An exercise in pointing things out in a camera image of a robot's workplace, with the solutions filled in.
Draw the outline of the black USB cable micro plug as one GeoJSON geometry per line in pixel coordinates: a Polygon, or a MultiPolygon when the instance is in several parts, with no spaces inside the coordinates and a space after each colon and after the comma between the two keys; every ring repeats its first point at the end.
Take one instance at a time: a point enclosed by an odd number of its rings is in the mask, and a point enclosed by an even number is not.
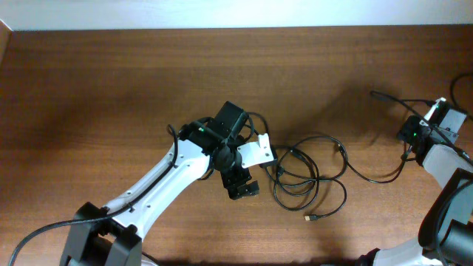
{"type": "Polygon", "coordinates": [[[277,145],[276,150],[278,149],[284,149],[285,153],[282,155],[280,159],[277,159],[276,165],[274,166],[275,172],[274,175],[272,175],[267,167],[264,167],[265,173],[267,176],[270,178],[270,180],[273,182],[273,195],[275,198],[277,198],[277,188],[280,187],[286,194],[289,194],[293,197],[302,197],[307,194],[310,194],[312,190],[315,191],[314,196],[316,197],[318,192],[319,192],[319,186],[320,182],[336,182],[338,183],[344,190],[344,193],[346,194],[346,188],[345,186],[338,180],[349,168],[352,170],[356,175],[358,175],[360,178],[363,180],[369,182],[369,183],[374,183],[374,184],[387,184],[387,183],[392,183],[395,181],[398,176],[401,174],[404,165],[408,161],[412,161],[412,159],[409,159],[408,157],[401,157],[401,163],[399,167],[397,167],[391,174],[388,174],[387,176],[390,177],[393,175],[393,178],[391,180],[372,180],[368,177],[365,177],[362,175],[360,172],[358,172],[349,162],[349,157],[346,148],[344,145],[334,137],[328,136],[328,135],[316,135],[316,136],[311,136],[307,137],[303,140],[300,140],[298,143],[292,145],[292,146],[283,146],[283,145],[277,145]],[[323,177],[320,175],[319,168],[315,161],[306,153],[304,153],[302,150],[299,149],[299,146],[303,144],[304,142],[307,142],[309,140],[329,140],[333,143],[335,143],[336,148],[338,149],[338,153],[341,155],[342,160],[343,160],[343,166],[341,168],[341,171],[333,176],[333,177],[323,177]],[[286,171],[284,167],[282,166],[281,162],[284,160],[284,158],[288,155],[292,154],[296,159],[301,160],[309,169],[310,176],[309,177],[304,177],[302,175],[294,174],[289,171],[286,171]],[[294,183],[294,184],[287,184],[287,183],[282,183],[280,181],[280,177],[284,174],[287,174],[289,176],[301,179],[302,181],[300,183],[294,183]]]}

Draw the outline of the black USB cable gold plug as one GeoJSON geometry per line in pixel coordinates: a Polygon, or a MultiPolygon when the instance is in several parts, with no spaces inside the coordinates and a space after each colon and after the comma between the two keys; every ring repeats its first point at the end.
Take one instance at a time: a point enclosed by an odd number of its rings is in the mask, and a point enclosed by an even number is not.
{"type": "Polygon", "coordinates": [[[283,145],[277,145],[275,149],[276,151],[284,151],[284,154],[277,160],[277,163],[274,166],[274,173],[271,174],[267,169],[265,170],[265,173],[273,183],[273,198],[280,207],[291,212],[303,211],[309,208],[317,200],[322,183],[335,183],[339,185],[343,194],[342,201],[338,207],[325,214],[305,214],[304,219],[306,221],[316,221],[328,218],[337,214],[346,205],[348,198],[347,188],[339,179],[347,170],[347,152],[345,149],[340,147],[340,145],[338,145],[336,149],[341,155],[343,166],[340,172],[334,177],[323,177],[315,160],[300,149],[283,145]],[[304,163],[309,171],[308,177],[294,174],[285,169],[282,162],[288,155],[292,155],[297,160],[304,163]],[[278,191],[291,197],[304,197],[304,202],[295,207],[287,206],[279,199],[278,191]]]}

